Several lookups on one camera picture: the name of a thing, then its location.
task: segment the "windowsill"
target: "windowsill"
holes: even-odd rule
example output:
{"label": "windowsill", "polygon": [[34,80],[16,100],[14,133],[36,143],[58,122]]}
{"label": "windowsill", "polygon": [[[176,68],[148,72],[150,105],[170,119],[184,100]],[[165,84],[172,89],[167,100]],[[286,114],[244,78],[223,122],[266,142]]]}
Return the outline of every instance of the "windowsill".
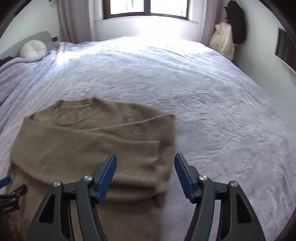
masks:
{"label": "windowsill", "polygon": [[173,17],[164,17],[164,16],[124,16],[124,17],[116,17],[116,18],[109,18],[109,19],[99,19],[99,20],[96,20],[95,22],[99,22],[99,21],[113,21],[115,19],[130,19],[130,18],[166,18],[167,19],[173,19],[173,20],[176,20],[176,21],[182,21],[182,22],[185,22],[185,23],[191,23],[191,24],[198,24],[197,22],[194,22],[194,21],[190,21],[190,20],[185,20],[185,19],[180,19],[180,18],[173,18]]}

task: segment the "wrinkled bedsheet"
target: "wrinkled bedsheet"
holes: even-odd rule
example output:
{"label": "wrinkled bedsheet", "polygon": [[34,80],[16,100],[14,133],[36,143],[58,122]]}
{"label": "wrinkled bedsheet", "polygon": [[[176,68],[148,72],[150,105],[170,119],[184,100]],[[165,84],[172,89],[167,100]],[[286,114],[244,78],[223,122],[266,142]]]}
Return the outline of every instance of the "wrinkled bedsheet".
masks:
{"label": "wrinkled bedsheet", "polygon": [[[285,122],[253,80],[200,43],[140,37],[61,43],[41,61],[16,58],[3,65],[0,91],[0,177],[25,116],[60,99],[98,97],[175,113],[176,151],[214,181],[238,181],[267,241],[296,206],[295,158]],[[194,208],[173,170],[163,241],[184,240]],[[210,240],[217,214],[215,208]]]}

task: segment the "curtain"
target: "curtain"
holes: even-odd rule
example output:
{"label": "curtain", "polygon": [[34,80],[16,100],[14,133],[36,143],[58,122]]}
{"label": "curtain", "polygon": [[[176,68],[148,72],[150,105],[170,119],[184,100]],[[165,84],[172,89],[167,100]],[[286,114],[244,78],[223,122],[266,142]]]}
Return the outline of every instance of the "curtain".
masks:
{"label": "curtain", "polygon": [[201,43],[208,46],[215,30],[215,24],[221,23],[226,18],[224,7],[229,0],[205,0],[205,18]]}
{"label": "curtain", "polygon": [[61,41],[79,44],[92,41],[89,0],[58,0]]}

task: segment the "beige coat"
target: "beige coat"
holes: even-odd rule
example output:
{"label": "beige coat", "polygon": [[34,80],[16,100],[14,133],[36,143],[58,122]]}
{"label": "beige coat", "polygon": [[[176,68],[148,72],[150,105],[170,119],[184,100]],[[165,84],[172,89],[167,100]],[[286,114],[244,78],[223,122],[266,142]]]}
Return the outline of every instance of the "beige coat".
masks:
{"label": "beige coat", "polygon": [[210,40],[209,47],[232,61],[234,58],[234,43],[231,26],[222,22],[215,25],[215,28],[216,31]]}

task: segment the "fuzzy knit fabric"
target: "fuzzy knit fabric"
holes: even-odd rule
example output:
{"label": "fuzzy knit fabric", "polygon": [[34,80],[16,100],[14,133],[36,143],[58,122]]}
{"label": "fuzzy knit fabric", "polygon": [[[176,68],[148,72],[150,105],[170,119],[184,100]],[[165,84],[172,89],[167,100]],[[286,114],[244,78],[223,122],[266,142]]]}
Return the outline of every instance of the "fuzzy knit fabric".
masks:
{"label": "fuzzy knit fabric", "polygon": [[[13,219],[24,238],[47,189],[56,180],[76,182],[110,153],[118,164],[97,212],[108,241],[158,241],[163,198],[174,156],[174,115],[96,98],[58,101],[26,117],[11,150],[7,189],[26,184]],[[75,238],[82,240],[75,201]]]}

